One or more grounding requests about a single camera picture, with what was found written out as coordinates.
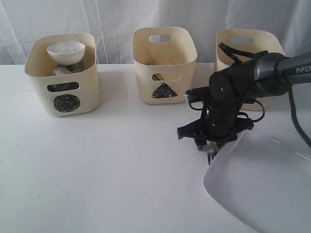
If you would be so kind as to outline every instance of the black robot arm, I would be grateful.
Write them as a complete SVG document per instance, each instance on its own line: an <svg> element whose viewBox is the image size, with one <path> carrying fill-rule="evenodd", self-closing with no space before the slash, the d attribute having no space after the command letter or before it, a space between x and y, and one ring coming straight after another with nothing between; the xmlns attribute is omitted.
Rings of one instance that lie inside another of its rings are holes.
<svg viewBox="0 0 311 233"><path fill-rule="evenodd" d="M210 86L186 91L186 101L192 109L192 103L203 103L202 113L200 119L177 129L179 139L194 138L200 149L207 141L221 147L236 140L238 133L253 129L254 123L263 118L264 110L260 119L252 120L240 112L244 103L257 102L261 105L256 98L280 96L287 92L292 95L293 84L311 83L311 52L287 58L280 53L263 51L252 54L222 43L219 46L235 62L213 73L209 79ZM251 60L241 62L234 54Z"/></svg>

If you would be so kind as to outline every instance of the table surface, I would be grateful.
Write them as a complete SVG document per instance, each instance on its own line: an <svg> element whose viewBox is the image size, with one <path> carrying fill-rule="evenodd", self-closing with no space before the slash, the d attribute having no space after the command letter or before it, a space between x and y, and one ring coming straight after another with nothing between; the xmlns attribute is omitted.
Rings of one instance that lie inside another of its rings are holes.
<svg viewBox="0 0 311 233"><path fill-rule="evenodd" d="M193 86L207 85L212 68L197 64ZM143 103L134 65L98 65L98 72L101 105L53 117L24 66L0 66L0 231L254 232L204 190L206 153L177 139L176 128L200 113L186 103ZM301 125L311 132L308 88L294 93ZM271 99L256 128L307 149L287 96Z"/></svg>

